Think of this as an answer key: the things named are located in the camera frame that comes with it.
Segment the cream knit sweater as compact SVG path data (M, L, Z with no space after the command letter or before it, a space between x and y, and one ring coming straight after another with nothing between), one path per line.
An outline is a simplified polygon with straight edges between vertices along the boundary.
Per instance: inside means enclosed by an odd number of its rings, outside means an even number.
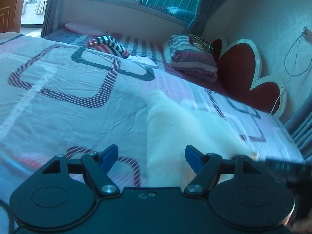
M190 183L195 172L185 159L187 145L224 159L236 155L246 155L253 160L258 157L258 152L248 147L234 128L216 113L192 108L186 100L177 104L160 90L149 93L146 105L149 187L184 189Z

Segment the blue curtain far right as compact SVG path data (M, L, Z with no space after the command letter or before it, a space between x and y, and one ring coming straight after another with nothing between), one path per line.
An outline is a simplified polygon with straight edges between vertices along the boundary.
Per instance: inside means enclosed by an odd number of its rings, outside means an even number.
M304 159L311 159L311 96L285 123Z

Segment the patterned pastel quilt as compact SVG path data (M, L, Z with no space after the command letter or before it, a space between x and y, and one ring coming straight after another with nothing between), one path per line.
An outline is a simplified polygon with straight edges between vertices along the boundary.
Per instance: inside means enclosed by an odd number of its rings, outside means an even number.
M74 44L1 34L1 199L54 155L115 144L109 176L145 186L146 97L160 90L188 110L222 117L260 159L302 162L278 119L163 70Z

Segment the striped purple pillow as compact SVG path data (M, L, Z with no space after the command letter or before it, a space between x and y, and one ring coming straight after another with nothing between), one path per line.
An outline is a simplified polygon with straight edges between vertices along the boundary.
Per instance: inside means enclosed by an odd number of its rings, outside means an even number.
M190 35L172 35L163 44L163 56L168 65L185 74L205 81L217 81L217 63L212 53L199 48Z

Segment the red white scalloped headboard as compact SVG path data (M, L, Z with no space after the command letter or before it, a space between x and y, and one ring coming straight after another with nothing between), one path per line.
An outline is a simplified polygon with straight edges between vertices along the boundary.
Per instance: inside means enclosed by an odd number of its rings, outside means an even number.
M229 96L281 118L287 105L285 85L277 76L262 75L262 57L254 42L239 39L227 44L218 37L212 48L219 82Z

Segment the red black striped cloth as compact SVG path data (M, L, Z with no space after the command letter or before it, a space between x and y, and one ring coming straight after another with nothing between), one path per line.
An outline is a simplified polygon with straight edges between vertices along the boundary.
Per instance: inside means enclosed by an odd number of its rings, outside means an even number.
M84 47L108 53L119 58L128 59L130 56L127 48L122 46L116 39L110 35L102 35L88 41Z

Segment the dark patterned item on pillow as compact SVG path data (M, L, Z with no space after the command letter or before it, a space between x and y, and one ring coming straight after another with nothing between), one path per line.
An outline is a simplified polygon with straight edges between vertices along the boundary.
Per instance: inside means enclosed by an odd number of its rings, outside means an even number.
M210 43L204 39L203 37L199 35L194 34L188 34L189 37L189 43L193 45L194 47L198 48L201 51L207 52L212 54L213 47L210 45Z

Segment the striped bed sheet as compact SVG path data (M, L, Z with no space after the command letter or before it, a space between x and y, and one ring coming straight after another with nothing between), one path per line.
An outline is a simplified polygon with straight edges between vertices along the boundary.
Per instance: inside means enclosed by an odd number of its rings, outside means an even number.
M149 41L140 40L132 36L122 35L120 33L107 32L107 35L112 36L122 46L126 47L130 55L136 57L148 57L149 59L151 59L155 68L161 69L171 75L174 75L181 79L185 79L191 83L195 83L196 85L199 85L206 89L210 89L219 94L225 96L228 95L228 93L225 91L219 81L209 82L193 75L185 74L183 72L174 70L174 68L170 64L166 63L163 54L163 47L161 45L157 45ZM46 40L83 46L95 37L87 34L75 33L73 31L67 30L65 27L62 27L52 32L51 34L46 35L44 38Z

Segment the pink small pillow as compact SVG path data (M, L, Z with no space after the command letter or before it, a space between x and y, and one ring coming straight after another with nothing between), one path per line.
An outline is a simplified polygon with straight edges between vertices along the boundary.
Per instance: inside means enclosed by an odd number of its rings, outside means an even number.
M73 23L73 22L66 23L65 28L75 33L90 35L90 36L95 36L95 37L108 34L108 32L99 30L95 27L83 25L79 23Z

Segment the grey curtain left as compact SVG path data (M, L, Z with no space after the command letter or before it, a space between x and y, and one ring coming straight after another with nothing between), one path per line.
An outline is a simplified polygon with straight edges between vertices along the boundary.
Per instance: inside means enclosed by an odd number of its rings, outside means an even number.
M58 29L62 8L63 0L47 0L41 37L45 37Z

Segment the teal cushion on sill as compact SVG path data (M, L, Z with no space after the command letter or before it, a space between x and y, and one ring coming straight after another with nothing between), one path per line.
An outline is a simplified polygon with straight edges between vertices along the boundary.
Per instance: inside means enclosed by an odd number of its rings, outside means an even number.
M195 13L192 11L184 10L175 6L167 7L167 11L174 15L176 18L179 18L185 22L190 23L194 17Z

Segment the brown wooden door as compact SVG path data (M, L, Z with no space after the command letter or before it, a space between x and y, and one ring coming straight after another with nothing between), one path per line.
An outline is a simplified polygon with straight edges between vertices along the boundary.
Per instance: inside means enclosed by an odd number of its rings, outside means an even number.
M1 33L20 32L24 0L1 0Z

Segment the wall power socket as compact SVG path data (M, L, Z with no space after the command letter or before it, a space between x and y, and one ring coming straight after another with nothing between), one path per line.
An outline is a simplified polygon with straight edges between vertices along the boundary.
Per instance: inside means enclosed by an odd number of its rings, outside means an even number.
M302 36L308 43L312 43L312 32L307 27L302 29Z

